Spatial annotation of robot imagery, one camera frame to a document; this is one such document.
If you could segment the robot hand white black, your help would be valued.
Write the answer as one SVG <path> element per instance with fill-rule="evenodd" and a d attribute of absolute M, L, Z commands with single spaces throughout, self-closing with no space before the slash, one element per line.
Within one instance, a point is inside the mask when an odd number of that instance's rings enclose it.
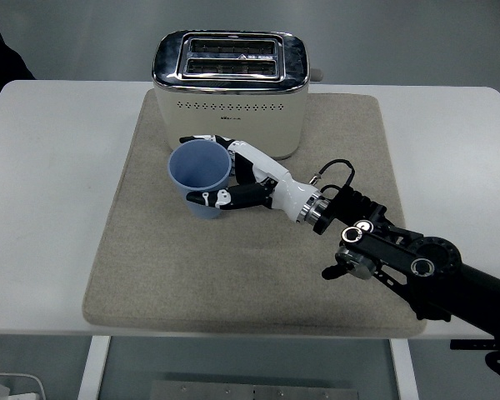
<path fill-rule="evenodd" d="M 181 137 L 181 144 L 209 141 L 225 148 L 232 159 L 237 184 L 218 190 L 192 191 L 186 199 L 192 203 L 221 210 L 264 206 L 284 211 L 296 223 L 309 219 L 311 208 L 322 194 L 314 186 L 293 179 L 280 163 L 251 144 L 218 135 Z"/>

